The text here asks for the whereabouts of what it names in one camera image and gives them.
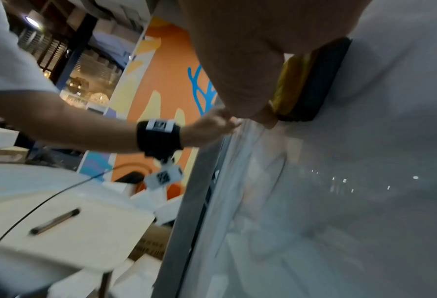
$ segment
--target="wrist strap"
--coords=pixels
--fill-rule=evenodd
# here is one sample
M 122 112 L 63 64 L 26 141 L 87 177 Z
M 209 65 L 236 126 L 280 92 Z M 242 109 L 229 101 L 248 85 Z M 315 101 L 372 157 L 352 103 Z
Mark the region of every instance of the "wrist strap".
M 145 156 L 160 161 L 183 149 L 180 144 L 180 126 L 174 120 L 151 119 L 138 122 L 136 142 Z

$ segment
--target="white sleeve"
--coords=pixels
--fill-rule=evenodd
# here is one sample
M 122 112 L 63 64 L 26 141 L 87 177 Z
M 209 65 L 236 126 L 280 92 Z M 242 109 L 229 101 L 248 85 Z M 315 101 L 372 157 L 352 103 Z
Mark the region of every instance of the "white sleeve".
M 34 57 L 21 50 L 0 2 L 0 91 L 46 91 L 59 93 L 45 78 Z

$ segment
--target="black pillar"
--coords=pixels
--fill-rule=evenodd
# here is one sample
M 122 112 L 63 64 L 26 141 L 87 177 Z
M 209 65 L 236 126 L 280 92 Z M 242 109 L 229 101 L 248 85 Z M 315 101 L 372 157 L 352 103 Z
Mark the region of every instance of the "black pillar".
M 51 71 L 50 80 L 60 91 L 64 88 L 82 52 L 86 49 L 96 23 L 97 19 L 95 17 L 86 14 L 81 25 L 79 25 L 79 28 L 68 42 L 65 53 Z

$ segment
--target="cable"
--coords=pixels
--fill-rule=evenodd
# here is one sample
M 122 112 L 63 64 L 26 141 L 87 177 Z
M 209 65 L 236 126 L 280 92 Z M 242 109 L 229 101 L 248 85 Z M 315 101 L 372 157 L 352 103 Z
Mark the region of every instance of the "cable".
M 56 197 L 57 195 L 59 195 L 59 194 L 62 194 L 62 193 L 64 193 L 65 191 L 67 191 L 67 190 L 71 190 L 71 189 L 73 189 L 73 188 L 75 188 L 75 187 L 78 187 L 78 186 L 80 186 L 80 185 L 83 185 L 84 183 L 87 183 L 87 182 L 89 182 L 89 181 L 91 181 L 91 180 L 94 180 L 94 179 L 96 179 L 96 178 L 99 178 L 99 177 L 101 177 L 101 176 L 103 176 L 103 175 L 105 175 L 105 174 L 107 174 L 107 173 L 110 173 L 110 172 L 112 172 L 113 170 L 116 170 L 116 169 L 119 169 L 119 168 L 122 168 L 122 167 L 126 167 L 126 166 L 133 166 L 133 165 L 137 165 L 137 166 L 141 166 L 142 168 L 149 168 L 147 165 L 145 165 L 145 164 L 143 164 L 143 163 L 125 163 L 125 164 L 121 164 L 121 165 L 118 165 L 118 166 L 115 166 L 115 167 L 113 167 L 113 168 L 111 168 L 110 170 L 106 170 L 106 171 L 104 171 L 104 172 L 102 172 L 102 173 L 99 173 L 99 174 L 97 174 L 97 175 L 95 175 L 95 176 L 92 176 L 92 177 L 90 177 L 89 179 L 86 179 L 86 180 L 83 180 L 83 181 L 81 181 L 81 182 L 78 182 L 78 183 L 76 183 L 76 184 L 73 184 L 73 185 L 71 185 L 71 186 L 69 186 L 69 187 L 67 187 L 67 188 L 65 188 L 65 189 L 63 189 L 63 190 L 60 190 L 59 192 L 57 192 L 57 193 L 55 193 L 54 195 L 52 195 L 51 197 L 49 197 L 48 199 L 46 199 L 45 201 L 43 201 L 42 203 L 40 203 L 40 204 L 38 204 L 35 208 L 33 208 L 32 210 L 30 210 L 30 212 L 29 213 L 27 213 L 26 215 L 24 215 L 20 220 L 18 220 L 16 223 L 14 223 L 1 237 L 0 237 L 0 242 L 4 239 L 4 237 L 6 237 L 7 236 L 7 234 L 9 234 L 19 223 L 21 223 L 24 219 L 26 219 L 27 217 L 29 217 L 29 215 L 31 215 L 32 213 L 34 213 L 34 211 L 35 210 L 37 210 L 38 208 L 40 208 L 40 207 L 42 207 L 45 203 L 47 203 L 48 201 L 50 201 L 51 199 L 53 199 L 54 197 Z

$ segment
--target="marker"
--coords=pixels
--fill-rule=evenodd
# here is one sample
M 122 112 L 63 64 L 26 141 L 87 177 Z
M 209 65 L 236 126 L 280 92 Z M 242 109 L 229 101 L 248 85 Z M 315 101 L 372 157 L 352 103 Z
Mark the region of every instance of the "marker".
M 47 230 L 50 230 L 54 226 L 57 226 L 57 225 L 61 224 L 65 220 L 70 219 L 72 217 L 75 217 L 80 212 L 81 212 L 80 208 L 76 208 L 73 211 L 69 211 L 68 213 L 65 213 L 65 214 L 63 214 L 61 216 L 58 216 L 57 218 L 52 219 L 49 222 L 46 222 L 44 224 L 39 225 L 38 227 L 35 227 L 35 228 L 31 229 L 29 234 L 30 235 L 39 235 L 39 234 L 41 234 L 41 233 L 43 233 L 43 232 L 45 232 Z

